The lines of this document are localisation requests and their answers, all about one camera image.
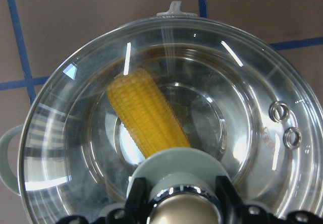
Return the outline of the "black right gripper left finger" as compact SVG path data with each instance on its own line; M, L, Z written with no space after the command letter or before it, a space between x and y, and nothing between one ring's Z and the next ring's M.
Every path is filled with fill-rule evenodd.
M145 223L147 214L147 179L135 178L123 207L114 208L93 223Z

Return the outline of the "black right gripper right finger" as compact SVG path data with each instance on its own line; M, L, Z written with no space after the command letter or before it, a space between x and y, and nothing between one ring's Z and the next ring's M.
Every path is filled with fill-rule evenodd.
M226 176L215 178L216 196L220 202L223 223L322 223L312 212L292 211L278 218L256 204L245 204Z

